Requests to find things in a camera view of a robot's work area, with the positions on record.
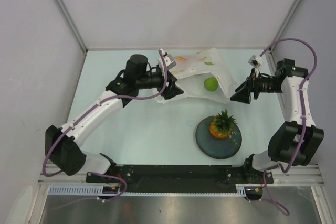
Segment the white printed plastic bag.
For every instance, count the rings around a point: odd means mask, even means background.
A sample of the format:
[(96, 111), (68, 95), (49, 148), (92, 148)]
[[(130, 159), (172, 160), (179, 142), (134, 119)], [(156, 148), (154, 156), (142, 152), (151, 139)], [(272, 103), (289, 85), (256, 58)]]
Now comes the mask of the white printed plastic bag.
[[(156, 97), (158, 103), (165, 104), (188, 97), (227, 103), (234, 94), (236, 82), (220, 51), (216, 48), (173, 58), (176, 66), (169, 71), (177, 78), (176, 85), (184, 93), (169, 100), (165, 100), (162, 96)], [(204, 88), (205, 79), (210, 77), (215, 77), (218, 81), (219, 86), (216, 91), (207, 91)]]

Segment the fake green lime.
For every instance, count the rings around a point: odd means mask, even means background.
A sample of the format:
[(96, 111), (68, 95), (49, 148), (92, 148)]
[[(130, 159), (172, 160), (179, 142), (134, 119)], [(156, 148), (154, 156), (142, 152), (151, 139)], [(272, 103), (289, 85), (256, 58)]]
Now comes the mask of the fake green lime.
[(204, 81), (204, 88), (207, 91), (216, 91), (218, 89), (218, 86), (219, 86), (219, 84), (218, 84), (218, 81), (215, 77), (207, 78)]

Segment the fake orange pineapple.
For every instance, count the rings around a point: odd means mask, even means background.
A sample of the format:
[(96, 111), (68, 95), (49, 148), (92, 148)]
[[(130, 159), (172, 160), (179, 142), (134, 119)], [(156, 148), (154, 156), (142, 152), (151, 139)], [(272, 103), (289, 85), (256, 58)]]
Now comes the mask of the fake orange pineapple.
[(235, 125), (236, 119), (233, 115), (229, 115), (228, 110), (225, 109), (221, 111), (221, 113), (213, 116), (209, 126), (209, 132), (211, 136), (216, 139), (225, 139), (232, 135)]

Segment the dark blue ceramic plate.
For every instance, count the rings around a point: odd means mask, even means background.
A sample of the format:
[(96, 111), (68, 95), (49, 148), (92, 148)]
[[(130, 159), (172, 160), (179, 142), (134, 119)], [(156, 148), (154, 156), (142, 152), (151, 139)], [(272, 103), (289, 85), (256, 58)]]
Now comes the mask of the dark blue ceramic plate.
[(195, 141), (200, 150), (207, 156), (215, 159), (227, 159), (236, 155), (242, 145), (242, 133), (235, 124), (230, 136), (215, 138), (209, 127), (213, 116), (201, 120), (195, 130)]

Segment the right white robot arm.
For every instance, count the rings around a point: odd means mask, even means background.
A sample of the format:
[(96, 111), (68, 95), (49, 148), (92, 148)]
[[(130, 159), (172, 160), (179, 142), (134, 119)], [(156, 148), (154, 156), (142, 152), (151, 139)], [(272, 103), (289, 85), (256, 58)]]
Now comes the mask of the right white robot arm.
[(270, 139), (267, 150), (245, 160), (243, 179), (254, 183), (261, 172), (280, 168), (287, 173), (293, 166), (308, 165), (324, 138), (324, 131), (316, 127), (310, 113), (306, 68), (284, 59), (277, 63), (275, 74), (269, 76), (260, 73), (263, 64), (260, 56), (252, 56), (248, 62), (253, 67), (251, 73), (230, 100), (250, 104), (261, 93), (279, 93), (285, 101), (285, 121)]

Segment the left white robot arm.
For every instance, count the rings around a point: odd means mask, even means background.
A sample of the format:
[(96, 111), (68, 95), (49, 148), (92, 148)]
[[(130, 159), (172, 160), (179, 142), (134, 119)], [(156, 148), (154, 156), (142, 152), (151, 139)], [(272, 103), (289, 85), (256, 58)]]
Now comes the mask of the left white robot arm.
[(112, 181), (116, 175), (115, 162), (102, 153), (85, 153), (81, 147), (108, 116), (132, 100), (141, 100), (140, 90), (155, 89), (157, 92), (149, 96), (150, 99), (161, 96), (168, 100), (183, 94), (176, 85), (177, 78), (169, 71), (176, 66), (174, 58), (163, 50), (159, 50), (159, 54), (158, 64), (154, 67), (150, 66), (146, 56), (132, 55), (125, 68), (88, 109), (61, 127), (51, 125), (45, 132), (45, 161), (51, 161), (68, 176), (86, 172), (98, 174), (105, 182)]

